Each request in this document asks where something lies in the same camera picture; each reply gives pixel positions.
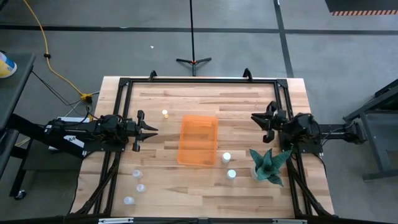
concrete floor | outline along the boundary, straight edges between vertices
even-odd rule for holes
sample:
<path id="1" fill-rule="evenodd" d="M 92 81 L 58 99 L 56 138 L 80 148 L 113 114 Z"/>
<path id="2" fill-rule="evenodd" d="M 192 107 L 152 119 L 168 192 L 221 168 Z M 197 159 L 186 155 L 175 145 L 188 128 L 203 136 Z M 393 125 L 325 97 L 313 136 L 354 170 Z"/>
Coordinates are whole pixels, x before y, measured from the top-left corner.
<path id="1" fill-rule="evenodd" d="M 110 0 L 29 2 L 43 24 L 189 27 L 189 5 L 184 0 L 118 0 L 117 4 Z M 332 17 L 326 4 L 315 0 L 280 0 L 280 5 L 286 29 L 398 29 L 397 16 Z M 194 1 L 193 8 L 197 27 L 277 28 L 272 0 L 201 0 Z M 21 0 L 11 1 L 0 12 L 0 22 L 35 25 Z M 148 76 L 151 70 L 161 76 L 190 75 L 188 67 L 175 62 L 177 57 L 191 57 L 189 33 L 46 34 L 53 68 L 85 92 L 98 91 L 105 75 Z M 0 30 L 0 37 L 1 50 L 37 54 L 36 73 L 65 98 L 77 99 L 68 85 L 48 71 L 40 32 Z M 397 78 L 397 39 L 396 35 L 287 35 L 294 76 L 305 79 L 311 109 L 319 123 L 342 123 L 344 115 Z M 213 58 L 199 68 L 200 76 L 239 77 L 248 67 L 255 77 L 286 77 L 279 34 L 197 33 L 195 44 L 197 58 Z M 16 108 L 20 115 L 42 124 L 69 110 L 33 76 Z M 367 143 L 355 146 L 329 141 L 324 150 L 337 215 L 397 222 L 398 179 L 362 181 L 362 174 L 376 170 Z M 0 219 L 68 213 L 75 193 L 76 169 L 28 172 L 24 181 L 28 196 L 17 202 L 7 194 L 18 165 L 19 161 L 10 161 L 0 181 Z"/>

tripod base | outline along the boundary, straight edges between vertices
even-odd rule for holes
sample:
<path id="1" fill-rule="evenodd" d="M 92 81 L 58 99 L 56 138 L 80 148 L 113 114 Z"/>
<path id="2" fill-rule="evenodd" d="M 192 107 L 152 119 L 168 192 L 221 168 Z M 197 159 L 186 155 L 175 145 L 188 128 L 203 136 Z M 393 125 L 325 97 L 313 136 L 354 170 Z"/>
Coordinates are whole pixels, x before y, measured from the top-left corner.
<path id="1" fill-rule="evenodd" d="M 188 63 L 192 66 L 192 76 L 196 76 L 197 75 L 197 65 L 200 62 L 209 62 L 211 61 L 211 58 L 204 58 L 204 59 L 200 59 L 200 60 L 194 60 L 194 61 L 190 61 L 190 60 L 185 60 L 185 59 L 179 59 L 177 58 L 176 61 L 178 62 L 185 62 Z"/>

orange translucent container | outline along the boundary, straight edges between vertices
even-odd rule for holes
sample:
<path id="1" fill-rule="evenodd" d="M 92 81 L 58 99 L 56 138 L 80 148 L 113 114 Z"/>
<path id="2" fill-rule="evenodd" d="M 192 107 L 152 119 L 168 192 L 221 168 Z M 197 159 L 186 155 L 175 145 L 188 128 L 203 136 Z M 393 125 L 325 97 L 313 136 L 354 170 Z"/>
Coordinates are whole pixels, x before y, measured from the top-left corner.
<path id="1" fill-rule="evenodd" d="M 218 118 L 185 115 L 182 118 L 179 164 L 213 166 L 216 162 Z"/>

potted plant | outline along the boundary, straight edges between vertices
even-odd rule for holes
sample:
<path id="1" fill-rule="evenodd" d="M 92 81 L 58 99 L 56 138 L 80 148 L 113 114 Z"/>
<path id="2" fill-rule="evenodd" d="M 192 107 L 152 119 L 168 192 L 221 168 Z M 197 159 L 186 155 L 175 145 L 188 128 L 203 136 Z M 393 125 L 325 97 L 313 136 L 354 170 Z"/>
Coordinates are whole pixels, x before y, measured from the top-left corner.
<path id="1" fill-rule="evenodd" d="M 282 179 L 277 174 L 280 174 L 279 168 L 285 163 L 291 153 L 292 150 L 288 150 L 273 157 L 272 149 L 270 149 L 262 156 L 255 150 L 250 149 L 250 155 L 255 163 L 251 169 L 252 177 L 258 181 L 268 180 L 273 184 L 284 186 Z"/>

wooden tabletop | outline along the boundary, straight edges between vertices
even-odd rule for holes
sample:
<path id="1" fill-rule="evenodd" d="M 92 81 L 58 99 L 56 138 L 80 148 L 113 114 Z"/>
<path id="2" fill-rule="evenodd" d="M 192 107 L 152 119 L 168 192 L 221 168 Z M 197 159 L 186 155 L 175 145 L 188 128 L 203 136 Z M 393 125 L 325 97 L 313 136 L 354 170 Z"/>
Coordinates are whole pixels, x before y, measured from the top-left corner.
<path id="1" fill-rule="evenodd" d="M 104 77 L 96 116 L 113 113 L 119 78 Z M 288 84 L 294 114 L 309 113 L 304 80 L 290 78 Z M 272 148 L 274 155 L 280 151 L 277 136 L 271 143 L 264 144 L 262 136 L 265 132 L 250 119 L 251 113 L 264 112 L 272 100 L 275 96 L 270 84 L 134 84 L 128 116 L 136 119 L 137 110 L 143 110 L 146 123 L 159 129 L 159 135 L 143 142 L 140 152 L 133 152 L 129 143 L 122 153 L 112 216 L 294 217 L 286 166 L 281 168 L 280 174 L 284 187 L 257 182 L 250 174 L 253 161 L 249 149 L 263 154 Z M 164 109 L 169 112 L 167 119 L 162 114 Z M 177 162 L 182 117 L 186 114 L 218 118 L 218 150 L 214 167 L 185 166 Z M 232 154 L 228 164 L 221 162 L 224 152 Z M 86 202 L 97 187 L 103 156 L 103 152 L 95 152 L 83 161 L 73 212 Z M 310 154 L 303 155 L 303 163 L 308 187 L 324 208 L 333 213 L 322 163 Z M 133 178 L 134 169 L 143 173 L 141 179 Z M 237 173 L 234 180 L 226 178 L 229 169 Z M 137 192 L 137 184 L 144 184 L 146 192 Z M 304 211 L 301 190 L 298 194 L 300 208 Z M 134 197 L 135 205 L 125 205 L 125 197 Z"/>

